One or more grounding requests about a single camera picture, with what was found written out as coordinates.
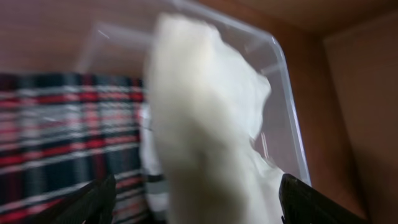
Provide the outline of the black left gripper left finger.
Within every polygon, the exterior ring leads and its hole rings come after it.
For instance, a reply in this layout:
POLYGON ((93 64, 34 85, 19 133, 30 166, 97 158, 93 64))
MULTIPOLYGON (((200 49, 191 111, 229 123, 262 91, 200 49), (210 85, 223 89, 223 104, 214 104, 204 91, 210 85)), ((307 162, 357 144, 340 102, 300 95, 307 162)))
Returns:
POLYGON ((36 224, 111 224, 116 203, 116 179, 94 180, 31 220, 36 224))

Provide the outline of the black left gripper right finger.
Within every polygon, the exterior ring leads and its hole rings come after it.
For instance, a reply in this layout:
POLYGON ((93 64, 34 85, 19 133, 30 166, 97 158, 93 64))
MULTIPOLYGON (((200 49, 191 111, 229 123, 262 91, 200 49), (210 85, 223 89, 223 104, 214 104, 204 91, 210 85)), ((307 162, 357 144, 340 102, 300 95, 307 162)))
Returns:
POLYGON ((298 178, 284 174, 279 187, 283 224, 367 224, 298 178))

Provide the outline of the plaid flannel shirt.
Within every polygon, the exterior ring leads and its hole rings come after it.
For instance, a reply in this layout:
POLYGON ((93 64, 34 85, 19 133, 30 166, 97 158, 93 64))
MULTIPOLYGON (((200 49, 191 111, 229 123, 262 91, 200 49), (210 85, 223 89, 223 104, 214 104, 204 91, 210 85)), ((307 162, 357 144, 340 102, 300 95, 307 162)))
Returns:
POLYGON ((114 175, 114 223, 144 223, 142 81, 80 73, 1 75, 1 222, 29 223, 114 175))

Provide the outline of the cream cloth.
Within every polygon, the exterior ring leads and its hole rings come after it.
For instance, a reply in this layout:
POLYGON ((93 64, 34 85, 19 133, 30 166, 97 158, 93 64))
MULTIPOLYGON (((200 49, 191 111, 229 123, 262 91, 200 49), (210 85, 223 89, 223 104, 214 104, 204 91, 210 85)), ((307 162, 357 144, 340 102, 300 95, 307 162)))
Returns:
POLYGON ((159 16, 146 68, 169 223, 280 223, 283 171, 253 146, 271 93, 218 29, 159 16))

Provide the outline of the white printed t-shirt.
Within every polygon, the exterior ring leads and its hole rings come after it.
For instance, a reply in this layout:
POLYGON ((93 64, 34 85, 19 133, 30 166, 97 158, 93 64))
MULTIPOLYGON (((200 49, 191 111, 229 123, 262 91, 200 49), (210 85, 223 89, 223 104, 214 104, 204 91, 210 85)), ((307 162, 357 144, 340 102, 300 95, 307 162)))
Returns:
POLYGON ((167 223, 167 209, 169 205, 169 188, 164 178, 161 164, 155 150, 151 124, 150 106, 143 103, 139 110, 140 121, 140 159, 146 200, 150 211, 157 223, 167 223))

